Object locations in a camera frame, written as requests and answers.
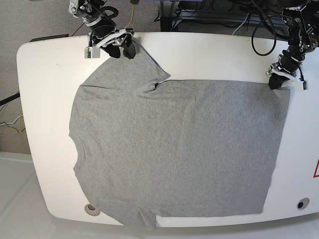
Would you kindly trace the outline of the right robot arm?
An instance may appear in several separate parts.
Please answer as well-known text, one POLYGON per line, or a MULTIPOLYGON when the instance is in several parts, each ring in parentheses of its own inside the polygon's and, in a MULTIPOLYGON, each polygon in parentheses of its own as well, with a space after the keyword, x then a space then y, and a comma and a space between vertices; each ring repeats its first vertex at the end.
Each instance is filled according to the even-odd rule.
POLYGON ((90 29, 88 46, 84 50, 86 59, 99 58, 101 50, 113 58, 135 57, 134 31, 127 26, 117 28, 113 18, 117 17, 119 12, 106 5, 105 0, 71 0, 69 13, 82 19, 84 25, 90 29))

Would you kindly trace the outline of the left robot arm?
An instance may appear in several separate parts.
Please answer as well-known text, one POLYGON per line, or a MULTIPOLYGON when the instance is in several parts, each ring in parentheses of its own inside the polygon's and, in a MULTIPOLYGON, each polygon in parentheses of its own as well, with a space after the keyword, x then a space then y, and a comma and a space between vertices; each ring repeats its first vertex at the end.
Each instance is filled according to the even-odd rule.
POLYGON ((270 89, 297 79, 307 53, 319 47, 319 2, 317 0, 279 0, 282 20, 288 28, 288 49, 279 55, 268 73, 270 89))

